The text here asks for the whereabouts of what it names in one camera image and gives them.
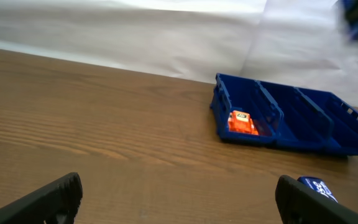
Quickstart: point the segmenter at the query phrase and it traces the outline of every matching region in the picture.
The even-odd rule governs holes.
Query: slot in bin
[[[221,139],[252,144],[273,144],[282,111],[262,85],[246,78],[217,74],[211,103]],[[227,120],[233,110],[250,114],[259,135],[229,131]]]
[[[300,88],[333,120],[333,133],[326,143],[330,154],[358,155],[358,111],[336,95],[319,90]]]
[[[333,121],[325,112],[293,86],[261,84],[284,114],[277,131],[277,146],[304,151],[323,150],[333,129]]]

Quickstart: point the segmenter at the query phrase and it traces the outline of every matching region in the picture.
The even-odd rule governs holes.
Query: white backdrop
[[[358,106],[332,0],[0,0],[0,49],[214,83],[217,72]]]

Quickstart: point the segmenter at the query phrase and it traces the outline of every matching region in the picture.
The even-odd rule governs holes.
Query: brown wood surface
[[[358,157],[222,143],[213,85],[0,50],[0,207],[78,172],[77,223],[281,223],[278,178],[358,212]]]

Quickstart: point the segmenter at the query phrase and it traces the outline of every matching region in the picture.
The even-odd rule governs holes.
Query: blue package
[[[335,202],[338,202],[333,196],[333,193],[328,189],[327,185],[323,182],[323,180],[316,177],[299,177],[298,181],[310,187],[311,189],[319,192],[325,197]]]

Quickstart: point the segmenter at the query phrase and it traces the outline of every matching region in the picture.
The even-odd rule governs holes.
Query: orange package
[[[259,135],[249,113],[233,111],[227,121],[230,131]]]

